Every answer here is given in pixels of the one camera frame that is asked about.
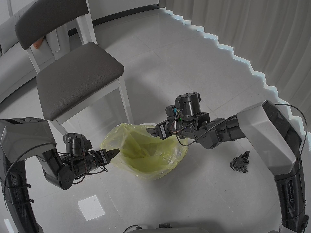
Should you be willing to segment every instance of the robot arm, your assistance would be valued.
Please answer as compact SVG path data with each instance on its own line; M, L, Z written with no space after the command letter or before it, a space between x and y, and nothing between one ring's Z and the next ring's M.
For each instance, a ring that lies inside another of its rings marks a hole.
M46 180L67 190L75 179L79 179L97 167L104 167L119 153L119 149L107 152L105 149L90 150L91 142L84 135L73 133L64 135L66 153L59 155L55 148L56 144L53 144L55 140L48 122L38 118L0 120L0 135L2 135L0 142L2 191L19 233L43 232L33 214L31 203L34 201L28 194L30 185L26 180L26 158L35 155L42 165ZM9 169L18 156L41 144L47 145L26 153Z
M309 219L299 159L302 141L290 121L268 100L227 119L210 121L209 114L200 111L200 100L198 93L178 96L174 105L165 108L167 120L147 131L161 139L190 138L206 149L246 137L274 175L282 213L280 232L301 233Z

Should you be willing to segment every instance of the white sofa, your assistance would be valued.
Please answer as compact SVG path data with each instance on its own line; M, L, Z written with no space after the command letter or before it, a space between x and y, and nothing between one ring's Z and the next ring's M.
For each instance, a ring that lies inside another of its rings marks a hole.
M42 45L33 53L40 69L70 51L66 25L49 33ZM0 57L0 103L16 89L37 75L27 52L16 43Z

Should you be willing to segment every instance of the orange pillow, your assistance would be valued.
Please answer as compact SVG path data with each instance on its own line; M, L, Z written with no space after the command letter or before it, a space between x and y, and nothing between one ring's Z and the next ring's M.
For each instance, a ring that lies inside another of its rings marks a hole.
M42 42L43 42L43 38L44 38L44 37L42 37L40 40L37 40L37 41L34 43L35 49L38 49L38 48L41 46L41 44L42 44Z

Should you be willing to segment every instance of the gray floor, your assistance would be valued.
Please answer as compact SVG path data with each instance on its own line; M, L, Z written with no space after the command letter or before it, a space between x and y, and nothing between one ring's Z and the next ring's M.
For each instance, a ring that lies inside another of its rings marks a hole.
M192 91L201 94L201 110L210 112L211 119L228 117L265 99L277 101L247 64L232 58L231 51L219 49L196 27L183 25L163 9L104 23L95 27L95 34L99 45L125 67L135 124L165 120L164 108ZM72 49L81 44L78 35L70 38ZM43 117L35 80L0 104L0 118L14 117ZM126 122L126 116L116 90L65 126L83 133L98 150L120 122ZM51 129L59 151L64 151L62 136ZM247 150L251 151L248 172L234 172L229 162ZM310 160L309 152L304 156ZM169 222L218 233L260 233L277 230L281 221L273 175L246 139L213 150L193 144L181 163L156 181L142 181L114 166L108 169L62 191L45 181L35 157L27 159L32 206L44 232L114 233L133 224L155 228ZM93 195L105 215L86 221L77 202ZM0 207L2 218L11 220L3 200ZM3 220L0 226L7 231Z

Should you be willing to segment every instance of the chair backrest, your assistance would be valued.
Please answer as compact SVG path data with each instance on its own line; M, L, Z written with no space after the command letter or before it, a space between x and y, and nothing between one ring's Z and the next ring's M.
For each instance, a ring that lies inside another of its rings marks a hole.
M48 33L88 13L85 0L38 0L20 17L15 33L27 50Z

